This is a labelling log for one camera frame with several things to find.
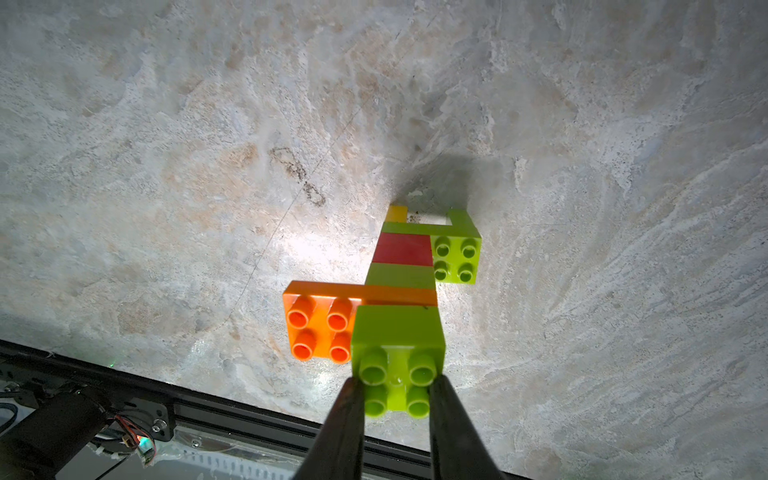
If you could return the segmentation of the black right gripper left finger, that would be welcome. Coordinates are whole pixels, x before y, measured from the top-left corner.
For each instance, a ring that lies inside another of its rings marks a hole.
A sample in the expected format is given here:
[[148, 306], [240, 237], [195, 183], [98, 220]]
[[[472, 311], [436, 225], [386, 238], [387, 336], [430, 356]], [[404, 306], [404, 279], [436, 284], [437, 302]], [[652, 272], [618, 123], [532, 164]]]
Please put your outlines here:
[[348, 378], [294, 479], [362, 478], [364, 406], [362, 382]]

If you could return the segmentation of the small green studded lego brick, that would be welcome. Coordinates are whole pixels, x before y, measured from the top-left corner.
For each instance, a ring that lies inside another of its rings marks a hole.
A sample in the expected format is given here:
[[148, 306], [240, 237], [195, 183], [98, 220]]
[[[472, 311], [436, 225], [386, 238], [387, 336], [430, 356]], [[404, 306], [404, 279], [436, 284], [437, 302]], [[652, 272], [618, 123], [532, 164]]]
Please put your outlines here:
[[434, 306], [364, 305], [351, 342], [353, 376], [364, 385], [365, 414], [430, 414], [429, 386], [442, 374], [446, 341]]

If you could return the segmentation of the green square lego brick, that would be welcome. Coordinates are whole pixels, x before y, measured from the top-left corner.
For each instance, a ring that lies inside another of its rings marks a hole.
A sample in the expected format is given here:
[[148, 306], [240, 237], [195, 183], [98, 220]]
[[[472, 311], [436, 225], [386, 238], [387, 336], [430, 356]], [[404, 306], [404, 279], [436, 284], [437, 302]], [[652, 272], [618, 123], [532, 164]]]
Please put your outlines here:
[[465, 210], [451, 209], [448, 225], [430, 234], [437, 282], [474, 285], [478, 276], [482, 237]]

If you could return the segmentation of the red lego brick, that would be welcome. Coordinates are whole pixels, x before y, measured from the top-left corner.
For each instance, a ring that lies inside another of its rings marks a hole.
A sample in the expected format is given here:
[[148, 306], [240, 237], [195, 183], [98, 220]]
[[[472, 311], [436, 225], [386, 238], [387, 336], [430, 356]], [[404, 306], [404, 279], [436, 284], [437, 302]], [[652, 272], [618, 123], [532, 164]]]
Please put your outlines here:
[[427, 235], [381, 233], [372, 262], [432, 267], [431, 238]]

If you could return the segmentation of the long green lego brick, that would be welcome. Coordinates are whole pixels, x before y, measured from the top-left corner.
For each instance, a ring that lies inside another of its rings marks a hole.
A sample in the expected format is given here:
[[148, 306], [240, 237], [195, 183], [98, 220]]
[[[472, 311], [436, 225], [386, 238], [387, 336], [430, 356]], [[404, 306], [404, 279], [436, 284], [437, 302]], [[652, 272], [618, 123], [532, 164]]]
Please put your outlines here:
[[385, 222], [382, 232], [388, 234], [426, 235], [430, 237], [457, 236], [452, 225], [431, 225], [419, 223]]

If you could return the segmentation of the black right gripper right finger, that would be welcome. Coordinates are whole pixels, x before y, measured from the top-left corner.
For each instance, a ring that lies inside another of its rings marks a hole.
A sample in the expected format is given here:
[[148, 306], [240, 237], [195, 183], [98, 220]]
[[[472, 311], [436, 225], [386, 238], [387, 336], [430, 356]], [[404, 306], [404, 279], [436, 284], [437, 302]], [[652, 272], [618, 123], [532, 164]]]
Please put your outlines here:
[[429, 387], [433, 479], [505, 479], [446, 375]]

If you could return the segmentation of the green hollow lego brick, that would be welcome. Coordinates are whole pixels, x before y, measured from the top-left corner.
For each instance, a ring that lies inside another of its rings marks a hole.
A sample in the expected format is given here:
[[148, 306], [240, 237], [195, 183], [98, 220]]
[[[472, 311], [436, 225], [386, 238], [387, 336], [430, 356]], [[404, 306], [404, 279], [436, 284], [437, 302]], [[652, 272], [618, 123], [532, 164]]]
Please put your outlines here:
[[372, 263], [365, 280], [366, 285], [436, 289], [434, 271], [429, 266]]

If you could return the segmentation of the yellow lego brick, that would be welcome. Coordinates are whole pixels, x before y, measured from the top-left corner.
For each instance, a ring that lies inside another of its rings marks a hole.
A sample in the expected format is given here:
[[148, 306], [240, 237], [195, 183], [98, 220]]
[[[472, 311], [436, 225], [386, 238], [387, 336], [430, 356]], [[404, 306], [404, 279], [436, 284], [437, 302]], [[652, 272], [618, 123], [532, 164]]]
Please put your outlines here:
[[386, 223], [406, 223], [408, 219], [408, 209], [406, 206], [390, 205], [385, 222]]

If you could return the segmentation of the orange long lego brick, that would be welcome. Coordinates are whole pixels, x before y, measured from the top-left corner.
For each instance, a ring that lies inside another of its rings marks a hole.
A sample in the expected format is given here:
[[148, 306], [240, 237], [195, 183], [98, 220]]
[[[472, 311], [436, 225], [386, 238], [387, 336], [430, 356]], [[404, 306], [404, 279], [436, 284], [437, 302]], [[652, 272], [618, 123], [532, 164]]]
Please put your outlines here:
[[361, 305], [437, 305], [430, 289], [292, 281], [283, 292], [292, 355], [305, 362], [324, 358], [336, 364], [351, 359], [356, 312]]

